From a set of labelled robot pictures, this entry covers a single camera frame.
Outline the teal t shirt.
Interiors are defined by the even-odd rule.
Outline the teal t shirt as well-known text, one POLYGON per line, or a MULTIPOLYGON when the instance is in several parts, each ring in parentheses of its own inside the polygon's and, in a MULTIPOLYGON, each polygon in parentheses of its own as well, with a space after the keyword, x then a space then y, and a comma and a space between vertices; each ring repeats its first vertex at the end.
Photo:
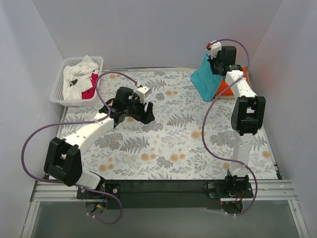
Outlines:
POLYGON ((199 68, 190 76, 202 99, 207 102, 215 96, 222 81, 220 75, 212 73, 209 59, 209 54, 205 54, 199 68))

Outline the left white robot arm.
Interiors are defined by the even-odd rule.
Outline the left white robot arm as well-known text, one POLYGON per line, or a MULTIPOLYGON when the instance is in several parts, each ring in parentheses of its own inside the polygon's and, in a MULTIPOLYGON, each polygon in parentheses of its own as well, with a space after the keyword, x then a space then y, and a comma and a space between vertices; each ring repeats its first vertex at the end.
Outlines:
POLYGON ((63 139, 51 140, 44 172, 66 186, 88 188, 94 198, 105 194, 105 179, 82 166, 81 155, 107 132, 115 129, 126 117, 143 124, 155 120, 152 102, 147 102, 150 88, 139 86, 136 90, 120 87, 116 96, 97 112, 93 123, 82 126, 63 139))

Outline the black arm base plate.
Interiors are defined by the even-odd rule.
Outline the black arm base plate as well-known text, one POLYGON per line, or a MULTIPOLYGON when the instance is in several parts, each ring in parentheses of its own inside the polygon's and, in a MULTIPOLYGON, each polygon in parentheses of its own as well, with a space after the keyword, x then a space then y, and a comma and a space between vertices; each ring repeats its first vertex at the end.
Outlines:
POLYGON ((123 208, 207 208, 220 210, 229 194, 222 180, 107 180, 105 192, 123 208))

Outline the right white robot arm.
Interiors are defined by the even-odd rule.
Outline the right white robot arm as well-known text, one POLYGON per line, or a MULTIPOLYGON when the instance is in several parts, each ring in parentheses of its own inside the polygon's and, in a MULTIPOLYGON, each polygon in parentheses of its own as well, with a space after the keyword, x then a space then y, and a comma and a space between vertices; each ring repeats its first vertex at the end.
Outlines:
POLYGON ((214 75, 224 77, 236 99, 231 115, 231 127, 234 130, 233 158, 227 175, 223 180, 211 186, 214 197, 241 197, 251 195, 249 184, 249 156, 251 143, 262 127, 266 100, 258 96, 249 86, 246 75, 236 61, 236 48, 222 46, 221 43, 208 43, 210 51, 208 61, 214 75))

